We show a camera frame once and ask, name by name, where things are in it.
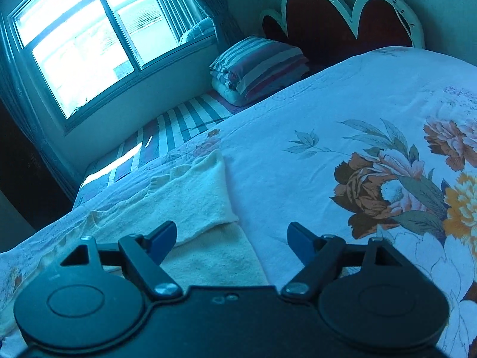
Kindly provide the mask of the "cream knitted sweater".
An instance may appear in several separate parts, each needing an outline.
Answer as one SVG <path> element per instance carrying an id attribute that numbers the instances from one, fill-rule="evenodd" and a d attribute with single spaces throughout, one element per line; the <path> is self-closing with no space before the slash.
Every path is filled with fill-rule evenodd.
<path id="1" fill-rule="evenodd" d="M 175 248 L 163 265 L 188 285 L 267 285 L 263 268 L 232 210 L 226 164 L 219 150 L 155 176 L 110 209 L 80 208 L 1 254 L 1 335 L 16 328 L 13 303 L 56 257 L 85 235 L 113 243 L 148 234 L 165 221 L 177 226 Z"/>

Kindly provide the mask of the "white floral bedspread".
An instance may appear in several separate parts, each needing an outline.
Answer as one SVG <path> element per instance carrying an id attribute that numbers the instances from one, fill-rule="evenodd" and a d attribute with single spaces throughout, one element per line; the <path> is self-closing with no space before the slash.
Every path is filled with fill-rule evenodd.
<path id="1" fill-rule="evenodd" d="M 421 49 L 351 57 L 156 158 L 74 208 L 110 209 L 219 150 L 234 212 L 271 285 L 299 268 L 286 228 L 385 237 L 447 296 L 439 345 L 476 355 L 476 67 Z"/>

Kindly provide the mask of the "striped bed sheet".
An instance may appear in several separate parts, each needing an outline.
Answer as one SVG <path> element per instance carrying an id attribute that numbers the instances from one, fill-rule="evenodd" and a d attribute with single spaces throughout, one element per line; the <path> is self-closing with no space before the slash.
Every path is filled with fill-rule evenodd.
<path id="1" fill-rule="evenodd" d="M 158 115 L 119 146 L 90 163 L 73 207 L 77 208 L 125 176 L 166 156 L 195 136 L 215 129 L 248 107 L 233 105 L 217 91 L 209 91 Z"/>

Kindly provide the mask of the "blue left curtain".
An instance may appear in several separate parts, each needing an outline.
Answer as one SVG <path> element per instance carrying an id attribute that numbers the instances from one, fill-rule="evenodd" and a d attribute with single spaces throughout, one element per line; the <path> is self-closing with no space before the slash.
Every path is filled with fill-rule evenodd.
<path id="1" fill-rule="evenodd" d="M 83 178 L 44 132 L 19 74 L 7 37 L 4 15 L 1 15 L 1 102 L 19 130 L 35 147 L 61 190 L 74 201 Z"/>

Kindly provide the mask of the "blue curtain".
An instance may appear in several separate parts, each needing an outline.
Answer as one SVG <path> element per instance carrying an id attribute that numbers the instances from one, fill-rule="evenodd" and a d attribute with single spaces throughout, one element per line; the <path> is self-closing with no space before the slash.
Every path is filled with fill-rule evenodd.
<path id="1" fill-rule="evenodd" d="M 230 12 L 227 0 L 156 0 L 156 2 L 177 41 L 204 18 L 212 20 L 218 48 L 221 51 L 244 37 Z"/>
<path id="2" fill-rule="evenodd" d="M 1 15 L 1 102 L 19 130 L 35 147 L 61 190 L 74 201 L 83 178 L 44 132 L 19 74 L 7 37 L 4 15 Z"/>

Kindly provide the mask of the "folded striped quilt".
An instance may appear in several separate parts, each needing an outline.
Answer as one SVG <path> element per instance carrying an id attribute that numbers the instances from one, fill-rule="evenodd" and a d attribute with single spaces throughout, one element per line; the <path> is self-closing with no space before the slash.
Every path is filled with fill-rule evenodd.
<path id="1" fill-rule="evenodd" d="M 309 66 L 298 47 L 249 36 L 219 55 L 209 70 L 214 90 L 244 107 L 300 81 Z"/>

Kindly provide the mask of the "red heart-shaped headboard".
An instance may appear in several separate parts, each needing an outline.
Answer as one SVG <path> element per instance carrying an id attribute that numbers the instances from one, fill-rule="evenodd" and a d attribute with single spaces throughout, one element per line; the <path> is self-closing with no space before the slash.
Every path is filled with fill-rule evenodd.
<path id="1" fill-rule="evenodd" d="M 375 49 L 425 48 L 416 13 L 403 0 L 281 0 L 281 9 L 263 10 L 264 35 L 298 47 L 316 74 Z"/>

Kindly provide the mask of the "light blue pillow on sill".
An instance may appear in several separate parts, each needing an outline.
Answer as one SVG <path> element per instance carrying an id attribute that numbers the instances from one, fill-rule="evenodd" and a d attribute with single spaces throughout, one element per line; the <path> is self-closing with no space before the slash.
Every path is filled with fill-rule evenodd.
<path id="1" fill-rule="evenodd" d="M 211 18 L 206 17 L 202 19 L 199 23 L 195 24 L 189 30 L 187 30 L 184 35 L 181 36 L 179 43 L 185 44 L 189 41 L 194 41 L 201 36 L 210 36 L 215 34 L 215 28 Z"/>

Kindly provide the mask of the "blue right curtain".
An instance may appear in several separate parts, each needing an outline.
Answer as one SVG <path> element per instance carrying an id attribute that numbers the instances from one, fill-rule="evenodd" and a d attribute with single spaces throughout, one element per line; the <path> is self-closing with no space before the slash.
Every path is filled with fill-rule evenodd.
<path id="1" fill-rule="evenodd" d="M 218 48 L 221 51 L 244 37 L 230 12 L 227 0 L 156 0 L 156 2 L 177 41 L 204 18 L 212 20 Z"/>

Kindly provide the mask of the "window with frame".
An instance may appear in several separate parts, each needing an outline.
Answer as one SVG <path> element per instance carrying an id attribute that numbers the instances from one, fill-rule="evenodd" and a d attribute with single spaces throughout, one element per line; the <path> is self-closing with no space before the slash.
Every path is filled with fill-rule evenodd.
<path id="1" fill-rule="evenodd" d="M 8 24 L 45 107 L 65 131 L 215 37 L 180 44 L 156 0 L 23 0 Z"/>

